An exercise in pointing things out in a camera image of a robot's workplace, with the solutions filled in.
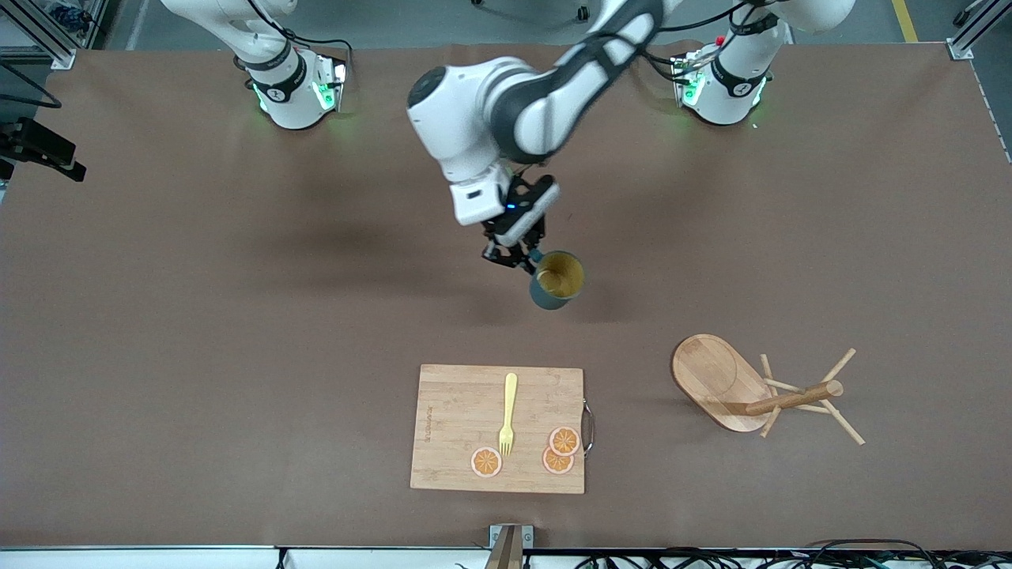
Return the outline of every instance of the wooden mug stand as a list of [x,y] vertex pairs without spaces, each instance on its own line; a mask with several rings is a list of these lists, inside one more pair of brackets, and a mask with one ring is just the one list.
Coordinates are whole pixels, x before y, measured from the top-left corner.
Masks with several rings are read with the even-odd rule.
[[[675,383],[721,426],[765,437],[783,409],[832,415],[858,444],[864,439],[829,400],[843,394],[837,374],[856,351],[851,348],[818,384],[802,389],[773,378],[766,354],[760,355],[763,377],[725,340],[697,334],[678,344],[671,360]],[[789,392],[780,395],[777,389]]]

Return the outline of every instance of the metal frame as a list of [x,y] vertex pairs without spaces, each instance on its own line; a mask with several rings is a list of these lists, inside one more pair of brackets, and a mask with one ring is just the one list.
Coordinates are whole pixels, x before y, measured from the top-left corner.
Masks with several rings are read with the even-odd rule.
[[990,0],[979,8],[974,15],[959,28],[954,37],[945,40],[949,56],[953,60],[972,60],[974,52],[971,48],[985,33],[991,30],[1009,11],[1012,11],[1012,0]]
[[[95,22],[100,22],[105,16],[108,4],[108,0],[95,0],[89,10]],[[34,50],[10,50],[0,47],[0,53],[12,59],[52,59],[55,70],[70,69],[74,65],[76,51],[81,48],[90,49],[99,33],[96,23],[92,25],[84,42],[78,44],[31,0],[0,0],[0,12],[6,14],[36,46]]]

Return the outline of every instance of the wooden base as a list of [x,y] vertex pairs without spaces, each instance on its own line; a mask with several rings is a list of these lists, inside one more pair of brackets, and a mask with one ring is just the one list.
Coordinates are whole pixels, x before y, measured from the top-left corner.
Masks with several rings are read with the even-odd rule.
[[745,407],[773,397],[749,362],[731,344],[710,334],[697,334],[678,344],[671,360],[675,383],[716,423],[749,432],[762,428],[766,415],[749,416]]

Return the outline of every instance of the table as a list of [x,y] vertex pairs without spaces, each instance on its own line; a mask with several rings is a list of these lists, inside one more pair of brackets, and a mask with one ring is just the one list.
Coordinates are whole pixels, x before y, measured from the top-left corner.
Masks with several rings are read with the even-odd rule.
[[[0,544],[463,546],[522,521],[542,547],[1012,548],[1012,175],[969,65],[786,47],[729,128],[638,66],[531,172],[563,188],[544,248],[589,274],[549,313],[456,225],[404,104],[435,65],[562,50],[356,54],[348,113],[306,132],[228,53],[55,74],[39,119],[88,177],[20,167],[0,208]],[[837,405],[868,443],[813,413],[716,427],[670,372],[701,332],[795,385],[856,348]],[[584,369],[587,493],[409,489],[421,363]]]

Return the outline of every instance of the yellow floor line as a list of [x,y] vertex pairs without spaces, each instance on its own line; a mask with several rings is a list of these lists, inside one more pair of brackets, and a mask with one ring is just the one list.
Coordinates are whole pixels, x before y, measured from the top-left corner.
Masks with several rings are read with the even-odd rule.
[[916,43],[918,40],[917,31],[914,30],[914,22],[910,19],[907,2],[904,0],[893,0],[893,10],[896,12],[896,19],[900,20],[900,29],[903,30],[903,40],[908,44]]

